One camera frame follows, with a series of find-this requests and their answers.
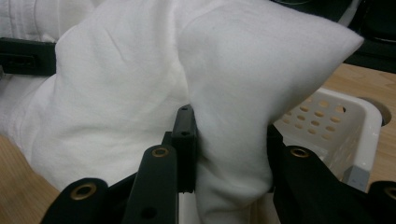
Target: metal grommet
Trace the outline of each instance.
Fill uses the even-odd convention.
[[[295,156],[295,157],[299,157],[299,158],[307,158],[309,157],[309,152],[306,151],[305,149],[302,148],[292,148],[290,150],[291,155]]]
[[[396,200],[396,188],[395,187],[387,187],[384,189],[384,191],[387,193],[387,195],[391,199]]]
[[[80,185],[73,189],[70,198],[79,201],[91,197],[96,192],[96,185],[92,182]]]
[[[165,147],[158,147],[151,151],[153,157],[165,157],[169,154],[169,150]]]

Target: white fabric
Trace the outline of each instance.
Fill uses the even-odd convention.
[[[0,37],[56,42],[105,0],[0,0]]]
[[[111,185],[191,103],[201,222],[261,223],[250,212],[272,184],[267,125],[360,43],[269,1],[109,0],[59,40],[56,75],[2,81],[0,128],[56,188],[86,176]],[[198,223],[184,215],[181,223]]]

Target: black clamp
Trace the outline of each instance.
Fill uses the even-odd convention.
[[[55,44],[2,37],[0,65],[6,74],[52,76],[56,73]]]

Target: basket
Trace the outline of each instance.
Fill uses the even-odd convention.
[[[366,191],[381,121],[381,114],[372,104],[319,89],[275,126],[286,146],[313,150],[340,181]]]

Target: wooden table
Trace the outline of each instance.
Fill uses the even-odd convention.
[[[384,104],[396,117],[396,75],[342,64],[325,88]],[[396,121],[382,127],[370,183],[396,181]],[[59,192],[0,136],[0,223],[39,223]]]

